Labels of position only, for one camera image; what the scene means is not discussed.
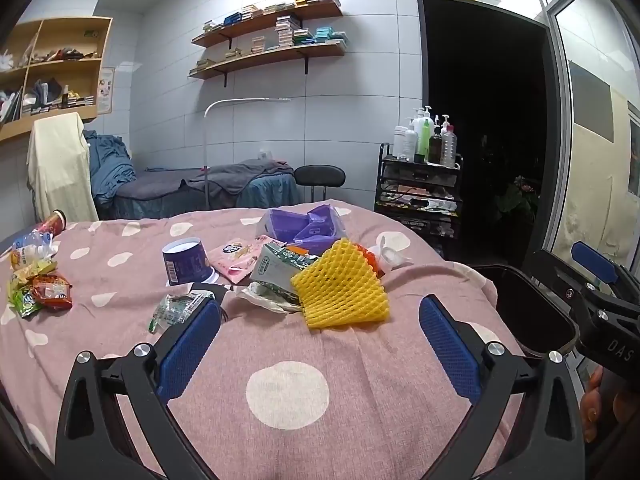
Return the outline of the person's right hand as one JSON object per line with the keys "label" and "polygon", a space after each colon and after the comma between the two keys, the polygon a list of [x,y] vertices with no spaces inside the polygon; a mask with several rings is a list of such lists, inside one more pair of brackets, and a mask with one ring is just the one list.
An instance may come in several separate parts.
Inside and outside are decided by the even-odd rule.
{"label": "person's right hand", "polygon": [[582,434],[587,443],[598,435],[598,430],[618,424],[618,394],[620,382],[602,366],[598,366],[588,379],[587,389],[579,402]]}

